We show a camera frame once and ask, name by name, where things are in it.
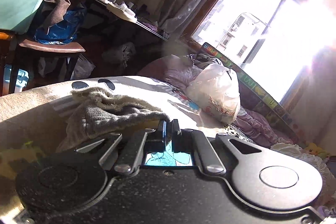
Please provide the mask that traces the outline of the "grey knit sweater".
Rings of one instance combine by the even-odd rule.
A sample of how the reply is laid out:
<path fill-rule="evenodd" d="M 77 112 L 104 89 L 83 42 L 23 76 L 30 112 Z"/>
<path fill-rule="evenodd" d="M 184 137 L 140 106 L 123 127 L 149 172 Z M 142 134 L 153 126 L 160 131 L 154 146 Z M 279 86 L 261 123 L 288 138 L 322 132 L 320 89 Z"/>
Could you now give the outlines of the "grey knit sweater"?
<path fill-rule="evenodd" d="M 144 100 L 112 94 L 101 87 L 73 90 L 71 94 L 80 105 L 67 120 L 67 135 L 57 152 L 75 148 L 109 132 L 121 132 L 144 123 L 171 121 L 160 108 Z"/>

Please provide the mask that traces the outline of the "purple crumpled quilt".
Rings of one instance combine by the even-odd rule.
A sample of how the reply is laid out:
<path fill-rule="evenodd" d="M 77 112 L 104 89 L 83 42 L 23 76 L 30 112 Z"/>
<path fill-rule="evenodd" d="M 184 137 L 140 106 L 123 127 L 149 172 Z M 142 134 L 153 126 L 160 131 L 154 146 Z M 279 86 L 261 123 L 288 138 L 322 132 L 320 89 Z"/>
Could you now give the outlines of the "purple crumpled quilt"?
<path fill-rule="evenodd" d="M 209 64 L 218 64 L 219 60 L 206 54 L 178 57 L 168 55 L 156 59 L 142 68 L 137 74 L 167 82 L 185 92 L 194 80 Z M 241 108 L 234 125 L 245 135 L 263 147 L 277 143 L 293 144 L 290 137 L 272 128 L 261 114 Z"/>

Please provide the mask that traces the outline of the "white plastic bag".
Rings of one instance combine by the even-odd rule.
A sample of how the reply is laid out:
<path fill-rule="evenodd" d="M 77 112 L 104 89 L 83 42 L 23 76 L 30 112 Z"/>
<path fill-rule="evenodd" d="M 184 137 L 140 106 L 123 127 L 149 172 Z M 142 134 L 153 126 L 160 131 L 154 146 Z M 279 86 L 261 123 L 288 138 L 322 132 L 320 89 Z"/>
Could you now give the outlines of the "white plastic bag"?
<path fill-rule="evenodd" d="M 223 124 L 236 120 L 240 110 L 238 77 L 234 70 L 212 63 L 190 82 L 186 95 Z"/>

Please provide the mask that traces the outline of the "colourful alphabet foam mat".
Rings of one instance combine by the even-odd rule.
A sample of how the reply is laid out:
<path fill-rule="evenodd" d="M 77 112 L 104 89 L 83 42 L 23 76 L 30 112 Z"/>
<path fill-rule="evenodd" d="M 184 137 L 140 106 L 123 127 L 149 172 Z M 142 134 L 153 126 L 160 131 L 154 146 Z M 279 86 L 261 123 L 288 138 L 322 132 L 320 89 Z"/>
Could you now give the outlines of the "colourful alphabet foam mat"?
<path fill-rule="evenodd" d="M 303 136 L 302 129 L 299 128 L 283 106 L 267 93 L 252 77 L 247 75 L 243 69 L 209 43 L 204 43 L 200 51 L 216 57 L 225 67 L 233 69 L 236 72 L 239 81 L 241 105 L 244 108 L 261 114 L 272 128 L 285 133 L 294 143 L 305 147 L 306 140 Z"/>

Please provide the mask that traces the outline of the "beige cartoon mouse blanket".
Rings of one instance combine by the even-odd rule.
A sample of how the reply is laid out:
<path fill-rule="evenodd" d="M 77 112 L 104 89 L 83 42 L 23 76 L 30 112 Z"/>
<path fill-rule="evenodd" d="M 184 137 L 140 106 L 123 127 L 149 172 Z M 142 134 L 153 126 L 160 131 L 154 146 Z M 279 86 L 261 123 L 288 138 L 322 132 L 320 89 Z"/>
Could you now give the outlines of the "beige cartoon mouse blanket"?
<path fill-rule="evenodd" d="M 181 129 L 200 130 L 211 138 L 227 133 L 249 141 L 235 126 L 225 126 L 198 110 L 170 84 L 141 76 L 118 76 L 67 81 L 1 97 L 1 149 L 33 146 L 46 154 L 55 152 L 66 137 L 67 119 L 79 105 L 71 91 L 92 87 L 144 100 L 170 119 L 177 119 Z"/>

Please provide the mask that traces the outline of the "yellow plush toy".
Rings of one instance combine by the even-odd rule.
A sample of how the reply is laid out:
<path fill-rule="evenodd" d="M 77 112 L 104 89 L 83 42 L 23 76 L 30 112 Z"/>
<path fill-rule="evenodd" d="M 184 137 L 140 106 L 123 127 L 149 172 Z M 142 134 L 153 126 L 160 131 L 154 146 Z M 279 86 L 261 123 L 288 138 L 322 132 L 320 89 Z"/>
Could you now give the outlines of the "yellow plush toy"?
<path fill-rule="evenodd" d="M 315 143 L 307 143 L 306 147 L 304 148 L 309 154 L 320 157 L 322 160 L 330 157 L 330 153 L 324 150 L 321 147 L 318 147 Z"/>

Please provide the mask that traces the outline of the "dark cluttered desk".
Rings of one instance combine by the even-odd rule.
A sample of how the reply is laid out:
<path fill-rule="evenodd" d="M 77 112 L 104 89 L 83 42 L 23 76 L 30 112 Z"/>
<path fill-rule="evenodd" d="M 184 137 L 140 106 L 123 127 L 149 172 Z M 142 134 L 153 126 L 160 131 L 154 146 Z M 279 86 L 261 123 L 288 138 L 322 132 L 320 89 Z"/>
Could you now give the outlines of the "dark cluttered desk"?
<path fill-rule="evenodd" d="M 81 27 L 79 37 L 101 36 L 107 49 L 132 42 L 138 53 L 144 53 L 147 61 L 153 61 L 150 48 L 167 41 L 162 31 L 153 31 L 143 23 L 135 23 L 119 18 L 99 0 L 84 0 L 87 8 L 85 22 L 92 23 L 89 28 Z"/>

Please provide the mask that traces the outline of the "blue plastic bag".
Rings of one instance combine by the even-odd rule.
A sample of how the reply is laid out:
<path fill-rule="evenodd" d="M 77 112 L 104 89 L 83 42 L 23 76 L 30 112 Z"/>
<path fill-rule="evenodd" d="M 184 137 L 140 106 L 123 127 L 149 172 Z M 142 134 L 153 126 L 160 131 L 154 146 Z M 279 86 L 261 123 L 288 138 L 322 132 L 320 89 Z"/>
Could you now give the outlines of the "blue plastic bag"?
<path fill-rule="evenodd" d="M 49 33 L 46 34 L 43 23 L 50 14 L 51 9 L 40 8 L 35 15 L 30 26 L 30 33 L 33 40 L 40 44 L 46 45 L 66 45 L 77 38 L 77 31 L 84 23 L 87 14 L 86 7 L 79 6 L 68 10 L 64 19 L 50 27 Z"/>

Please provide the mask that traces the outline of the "brown framed window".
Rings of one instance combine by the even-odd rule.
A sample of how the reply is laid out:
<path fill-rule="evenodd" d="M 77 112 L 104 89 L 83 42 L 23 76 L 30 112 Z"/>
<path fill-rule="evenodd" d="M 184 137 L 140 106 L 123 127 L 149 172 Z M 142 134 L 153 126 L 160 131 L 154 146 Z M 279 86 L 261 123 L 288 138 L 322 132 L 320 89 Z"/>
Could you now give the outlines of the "brown framed window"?
<path fill-rule="evenodd" d="M 219 50 L 288 112 L 335 102 L 335 0 L 206 0 L 182 38 Z"/>

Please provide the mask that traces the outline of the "brown wooden chair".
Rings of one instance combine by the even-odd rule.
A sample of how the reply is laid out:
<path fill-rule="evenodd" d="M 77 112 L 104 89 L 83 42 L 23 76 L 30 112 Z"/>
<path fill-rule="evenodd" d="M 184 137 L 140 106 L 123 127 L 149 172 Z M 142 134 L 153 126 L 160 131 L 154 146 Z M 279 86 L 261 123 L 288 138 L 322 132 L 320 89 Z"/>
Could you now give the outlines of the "brown wooden chair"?
<path fill-rule="evenodd" d="M 32 64 L 34 61 L 38 61 L 41 57 L 58 58 L 59 61 L 56 64 L 56 67 L 57 69 L 61 69 L 63 64 L 66 65 L 64 81 L 69 81 L 80 54 L 85 52 L 85 49 L 77 42 L 61 45 L 41 44 L 28 39 L 26 35 L 15 35 L 8 31 L 1 31 L 1 40 L 17 42 L 14 59 L 11 65 L 9 82 L 10 94 L 15 92 L 18 71 L 23 68 L 24 63 Z"/>

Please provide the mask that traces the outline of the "brown cloth on chair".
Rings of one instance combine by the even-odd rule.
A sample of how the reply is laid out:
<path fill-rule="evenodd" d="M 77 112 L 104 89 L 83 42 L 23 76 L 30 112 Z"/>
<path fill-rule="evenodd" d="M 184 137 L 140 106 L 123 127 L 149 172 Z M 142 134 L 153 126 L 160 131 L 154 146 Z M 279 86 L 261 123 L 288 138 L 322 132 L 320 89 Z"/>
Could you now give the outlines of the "brown cloth on chair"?
<path fill-rule="evenodd" d="M 68 8 L 71 6 L 71 0 L 45 0 L 48 3 L 53 3 L 54 9 L 46 17 L 43 28 L 45 34 L 48 35 L 50 28 L 55 24 L 58 24 L 64 20 L 64 15 L 66 14 Z"/>

